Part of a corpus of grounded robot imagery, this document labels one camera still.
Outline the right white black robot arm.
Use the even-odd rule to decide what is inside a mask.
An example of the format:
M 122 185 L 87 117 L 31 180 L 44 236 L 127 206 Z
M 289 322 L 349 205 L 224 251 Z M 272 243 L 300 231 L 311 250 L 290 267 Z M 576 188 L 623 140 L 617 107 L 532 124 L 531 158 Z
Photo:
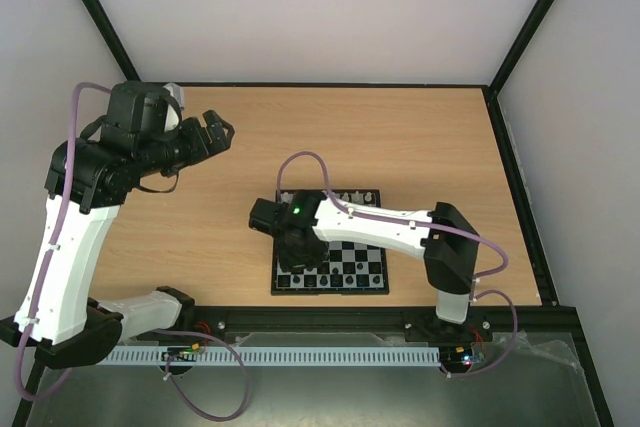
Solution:
M 329 258 L 331 242 L 366 244 L 422 260 L 437 291 L 438 331 L 455 339 L 471 326 L 468 308 L 479 237 L 451 204 L 397 211 L 300 190 L 289 201 L 257 199 L 248 226 L 273 239 L 276 258 L 289 272 L 320 266 Z

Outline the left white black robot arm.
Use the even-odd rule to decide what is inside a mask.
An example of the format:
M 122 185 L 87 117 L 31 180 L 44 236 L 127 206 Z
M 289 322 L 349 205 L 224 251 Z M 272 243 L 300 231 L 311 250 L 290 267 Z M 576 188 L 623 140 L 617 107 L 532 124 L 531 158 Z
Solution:
M 34 348 L 55 370 L 95 365 L 140 334 L 192 326 L 195 301 L 175 288 L 117 301 L 93 300 L 89 290 L 108 231 L 142 179 L 178 178 L 227 151 L 235 134 L 213 110 L 183 117 L 175 85 L 126 81 L 107 92 L 105 115 L 83 130 L 72 121 L 52 155 L 37 265 L 20 309 L 1 322 L 4 342 Z

